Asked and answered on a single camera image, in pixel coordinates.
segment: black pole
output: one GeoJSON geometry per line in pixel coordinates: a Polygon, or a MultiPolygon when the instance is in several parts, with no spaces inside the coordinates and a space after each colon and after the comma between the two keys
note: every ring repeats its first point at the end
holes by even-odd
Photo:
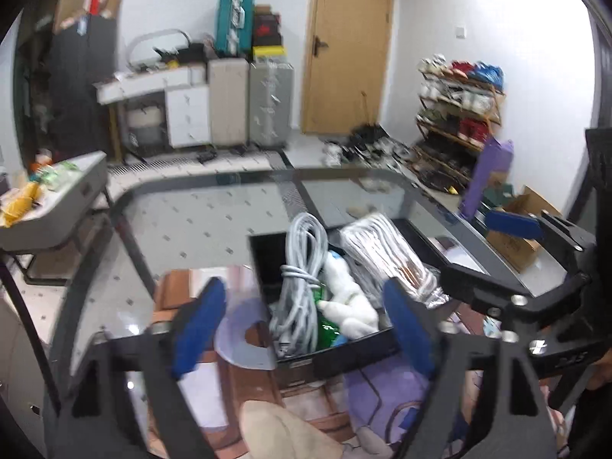
{"type": "Polygon", "coordinates": [[[28,339],[30,340],[30,345],[34,350],[34,356],[36,357],[36,362],[39,364],[39,368],[41,369],[42,379],[45,382],[45,386],[47,387],[47,394],[49,395],[49,400],[51,401],[51,405],[53,406],[53,410],[55,414],[59,415],[59,409],[61,408],[61,404],[59,401],[59,391],[57,390],[57,386],[55,384],[55,380],[53,379],[53,375],[51,374],[51,366],[49,365],[49,361],[47,360],[47,355],[45,354],[45,349],[42,346],[41,339],[39,339],[38,333],[36,332],[36,328],[34,323],[32,322],[32,318],[30,317],[30,313],[28,308],[26,307],[26,303],[21,298],[21,292],[15,281],[13,276],[11,276],[8,267],[6,267],[6,263],[4,262],[4,256],[2,260],[0,260],[0,281],[4,285],[5,290],[8,293],[8,296],[13,302],[15,309],[17,311],[17,315],[21,319],[21,323],[26,330],[26,334],[28,335],[28,339]]]}

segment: white cable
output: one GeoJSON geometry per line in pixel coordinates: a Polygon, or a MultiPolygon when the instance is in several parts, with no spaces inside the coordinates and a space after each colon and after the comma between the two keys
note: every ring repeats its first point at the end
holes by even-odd
{"type": "Polygon", "coordinates": [[[325,228],[313,215],[298,214],[287,232],[287,265],[280,268],[283,287],[270,321],[270,332],[280,356],[316,351],[318,323],[312,290],[321,285],[317,276],[326,253],[325,228]]]}

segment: black storage box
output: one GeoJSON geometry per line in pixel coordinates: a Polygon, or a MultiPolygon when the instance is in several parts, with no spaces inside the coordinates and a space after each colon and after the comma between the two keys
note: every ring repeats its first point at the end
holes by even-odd
{"type": "MultiPolygon", "coordinates": [[[[448,264],[447,259],[438,249],[409,221],[396,219],[393,220],[393,223],[424,264],[437,269],[442,269],[448,264]]],[[[328,236],[333,236],[335,229],[328,229],[328,236]]],[[[255,275],[266,305],[276,302],[280,297],[283,284],[280,267],[286,264],[285,239],[286,233],[249,237],[255,275]]],[[[342,249],[331,244],[330,249],[341,255],[344,254],[342,249]]],[[[447,319],[459,304],[457,300],[451,299],[434,309],[436,318],[439,321],[447,319]]],[[[281,389],[324,380],[383,360],[397,353],[399,349],[393,329],[385,329],[337,347],[279,359],[276,380],[281,389]]]]}

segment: open cardboard box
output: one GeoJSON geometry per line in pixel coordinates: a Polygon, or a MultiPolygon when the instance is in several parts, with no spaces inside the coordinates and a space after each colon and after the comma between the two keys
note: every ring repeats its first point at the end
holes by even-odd
{"type": "MultiPolygon", "coordinates": [[[[529,187],[524,187],[522,194],[497,210],[520,215],[537,215],[543,210],[561,216],[561,213],[543,197],[529,187]]],[[[536,260],[541,245],[535,240],[525,240],[499,231],[489,231],[487,242],[497,250],[517,271],[522,272],[536,260]]]]}

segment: glass table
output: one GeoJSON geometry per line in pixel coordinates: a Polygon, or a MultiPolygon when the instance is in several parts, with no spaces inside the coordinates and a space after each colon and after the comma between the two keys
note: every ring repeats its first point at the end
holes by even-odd
{"type": "MultiPolygon", "coordinates": [[[[115,202],[68,285],[49,354],[60,394],[97,332],[121,338],[148,327],[155,289],[169,271],[251,265],[248,237],[284,233],[301,212],[334,228],[374,210],[407,219],[438,243],[460,244],[474,268],[521,286],[482,236],[399,173],[286,169],[146,181],[115,202]]],[[[143,388],[138,374],[130,382],[143,388]]],[[[146,395],[134,394],[146,433],[146,395]]],[[[49,407],[47,440],[53,429],[49,407]]]]}

